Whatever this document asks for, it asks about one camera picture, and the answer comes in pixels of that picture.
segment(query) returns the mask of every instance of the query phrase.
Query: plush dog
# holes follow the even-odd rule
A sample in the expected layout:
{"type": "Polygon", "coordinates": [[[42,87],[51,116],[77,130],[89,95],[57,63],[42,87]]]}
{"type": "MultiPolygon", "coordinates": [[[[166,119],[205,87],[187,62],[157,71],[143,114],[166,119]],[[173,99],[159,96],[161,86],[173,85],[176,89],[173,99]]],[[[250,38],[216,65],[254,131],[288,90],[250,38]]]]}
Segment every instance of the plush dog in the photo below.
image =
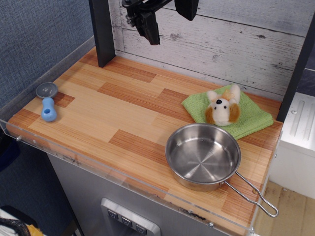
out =
{"type": "Polygon", "coordinates": [[[206,121],[218,126],[227,126],[236,123],[241,115],[239,102],[241,90],[237,85],[232,85],[230,90],[223,94],[214,91],[207,92],[210,105],[205,111],[206,121]]]}

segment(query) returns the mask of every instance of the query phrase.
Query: saucepan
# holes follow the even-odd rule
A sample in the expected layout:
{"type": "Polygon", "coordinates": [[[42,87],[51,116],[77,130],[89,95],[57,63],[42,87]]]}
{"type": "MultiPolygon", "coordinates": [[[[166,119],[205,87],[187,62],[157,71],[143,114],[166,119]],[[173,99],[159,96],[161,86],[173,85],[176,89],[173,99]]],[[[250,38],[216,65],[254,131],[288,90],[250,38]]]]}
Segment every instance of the saucepan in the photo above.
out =
{"type": "Polygon", "coordinates": [[[166,143],[165,157],[174,178],[183,186],[196,191],[212,191],[226,184],[270,217],[279,214],[278,209],[237,172],[241,163],[240,147],[233,136],[222,128],[207,123],[188,124],[179,128],[166,143]],[[249,184],[276,213],[271,214],[260,203],[232,186],[228,180],[234,174],[249,184]]]}

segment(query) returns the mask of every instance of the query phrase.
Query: wire handle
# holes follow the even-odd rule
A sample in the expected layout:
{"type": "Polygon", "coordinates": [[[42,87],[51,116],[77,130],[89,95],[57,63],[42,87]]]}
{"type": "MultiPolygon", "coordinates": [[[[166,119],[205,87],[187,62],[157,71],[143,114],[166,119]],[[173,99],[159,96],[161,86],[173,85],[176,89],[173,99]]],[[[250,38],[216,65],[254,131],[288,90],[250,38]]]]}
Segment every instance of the wire handle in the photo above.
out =
{"type": "Polygon", "coordinates": [[[266,204],[268,204],[271,208],[273,208],[276,211],[276,214],[270,214],[269,211],[267,211],[261,204],[259,204],[258,202],[255,202],[251,199],[249,199],[248,197],[246,197],[243,193],[241,193],[239,190],[237,190],[236,188],[234,188],[231,184],[229,184],[227,181],[224,181],[224,183],[226,183],[229,187],[231,187],[235,192],[237,192],[239,195],[241,195],[243,198],[245,198],[248,202],[255,204],[257,206],[259,206],[267,215],[269,215],[270,217],[277,217],[279,214],[278,209],[272,205],[270,202],[268,202],[266,199],[264,199],[264,197],[262,196],[261,192],[252,184],[250,183],[247,179],[245,179],[240,173],[236,172],[236,174],[241,177],[249,186],[251,186],[254,190],[257,191],[257,193],[259,194],[259,197],[261,198],[261,200],[263,200],[266,204]]]}

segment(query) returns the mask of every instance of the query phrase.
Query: wood grain surface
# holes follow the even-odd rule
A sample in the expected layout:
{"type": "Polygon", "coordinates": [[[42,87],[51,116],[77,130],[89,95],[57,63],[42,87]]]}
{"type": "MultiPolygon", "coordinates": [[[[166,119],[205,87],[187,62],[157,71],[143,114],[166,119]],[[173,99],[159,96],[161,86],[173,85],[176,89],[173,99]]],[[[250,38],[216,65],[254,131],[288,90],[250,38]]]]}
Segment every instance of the wood grain surface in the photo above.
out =
{"type": "Polygon", "coordinates": [[[258,235],[314,235],[315,199],[283,188],[271,181],[267,183],[264,197],[275,204],[279,210],[279,216],[271,219],[264,213],[258,212],[253,225],[258,235]]]}
{"type": "MultiPolygon", "coordinates": [[[[192,217],[212,221],[217,228],[245,234],[254,205],[226,185],[211,192],[183,187],[172,176],[164,155],[169,136],[194,123],[181,102],[218,85],[121,57],[100,68],[95,49],[54,83],[59,87],[54,98],[57,119],[45,122],[40,117],[42,104],[36,97],[10,119],[7,129],[12,135],[96,172],[120,176],[130,188],[157,195],[180,209],[193,209],[192,217]]],[[[276,118],[280,102],[247,95],[276,118]]],[[[238,171],[259,189],[281,127],[275,121],[237,141],[242,153],[238,171]]],[[[230,182],[257,200],[239,177],[233,176],[230,182]]]]}

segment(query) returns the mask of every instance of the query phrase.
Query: wooden table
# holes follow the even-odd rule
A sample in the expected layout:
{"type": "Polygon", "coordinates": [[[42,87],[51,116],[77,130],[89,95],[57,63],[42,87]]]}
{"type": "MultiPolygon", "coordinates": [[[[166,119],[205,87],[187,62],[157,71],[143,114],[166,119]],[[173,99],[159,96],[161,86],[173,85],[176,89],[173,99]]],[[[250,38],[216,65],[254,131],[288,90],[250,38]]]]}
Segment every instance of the wooden table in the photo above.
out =
{"type": "MultiPolygon", "coordinates": [[[[54,98],[57,119],[45,122],[40,117],[42,104],[36,97],[9,120],[12,135],[77,165],[106,172],[129,188],[157,195],[198,220],[245,234],[254,205],[228,186],[212,192],[183,187],[172,176],[164,155],[168,137],[194,123],[181,102],[218,85],[120,57],[100,68],[95,49],[54,83],[59,87],[54,98]]],[[[247,95],[276,118],[280,102],[247,95]]],[[[259,189],[281,127],[275,121],[237,141],[242,153],[238,171],[259,189]]],[[[230,182],[257,200],[257,194],[239,177],[234,175],[230,182]]]]}

